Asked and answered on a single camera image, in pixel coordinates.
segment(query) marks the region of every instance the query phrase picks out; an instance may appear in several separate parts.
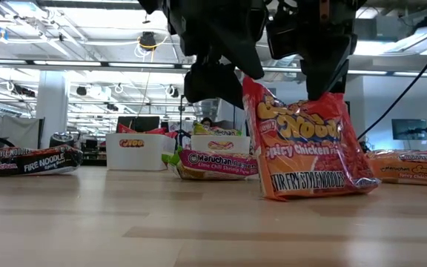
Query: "television screen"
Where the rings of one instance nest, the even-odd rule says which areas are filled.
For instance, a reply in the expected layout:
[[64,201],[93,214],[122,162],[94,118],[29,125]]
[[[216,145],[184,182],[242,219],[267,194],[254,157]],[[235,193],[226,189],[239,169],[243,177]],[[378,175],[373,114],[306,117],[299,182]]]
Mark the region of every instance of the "television screen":
[[391,127],[394,140],[427,140],[427,133],[409,133],[410,130],[427,127],[425,119],[392,119]]

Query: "fire noodle package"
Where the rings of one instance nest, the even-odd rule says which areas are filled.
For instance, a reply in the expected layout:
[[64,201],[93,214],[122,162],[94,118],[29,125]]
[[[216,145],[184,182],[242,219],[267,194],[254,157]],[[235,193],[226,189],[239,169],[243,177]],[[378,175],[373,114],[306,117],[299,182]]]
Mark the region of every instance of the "fire noodle package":
[[238,180],[258,174],[256,160],[246,154],[201,152],[178,148],[162,161],[182,179]]
[[427,151],[367,153],[374,176],[383,182],[427,185]]
[[243,104],[266,198],[368,193],[373,178],[341,93],[289,106],[251,78]]
[[0,176],[62,174],[76,170],[83,152],[68,145],[41,150],[0,148]]

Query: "orange noodle package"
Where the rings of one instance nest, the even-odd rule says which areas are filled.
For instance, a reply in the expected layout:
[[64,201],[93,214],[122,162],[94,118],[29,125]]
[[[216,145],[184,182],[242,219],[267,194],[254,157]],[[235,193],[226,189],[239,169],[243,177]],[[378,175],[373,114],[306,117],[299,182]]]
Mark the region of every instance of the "orange noodle package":
[[366,194],[380,184],[360,149],[342,93],[285,105],[246,77],[243,105],[266,198]]
[[372,151],[367,156],[383,182],[427,185],[427,151]]

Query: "column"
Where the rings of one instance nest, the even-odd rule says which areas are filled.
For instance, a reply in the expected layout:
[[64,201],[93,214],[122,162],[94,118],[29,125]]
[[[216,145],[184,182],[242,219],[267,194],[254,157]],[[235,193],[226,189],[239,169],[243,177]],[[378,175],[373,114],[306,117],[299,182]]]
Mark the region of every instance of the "column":
[[41,148],[48,148],[50,137],[67,130],[70,82],[63,71],[41,71],[37,94],[37,119],[44,119]]

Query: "white storage bin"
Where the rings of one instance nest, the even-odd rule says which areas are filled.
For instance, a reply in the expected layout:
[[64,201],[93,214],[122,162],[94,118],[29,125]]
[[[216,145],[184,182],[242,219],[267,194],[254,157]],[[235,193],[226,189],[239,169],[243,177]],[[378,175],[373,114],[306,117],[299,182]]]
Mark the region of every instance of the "white storage bin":
[[193,135],[191,146],[195,151],[249,154],[250,137]]
[[172,151],[176,140],[161,134],[108,133],[107,167],[110,170],[162,171],[163,151]]

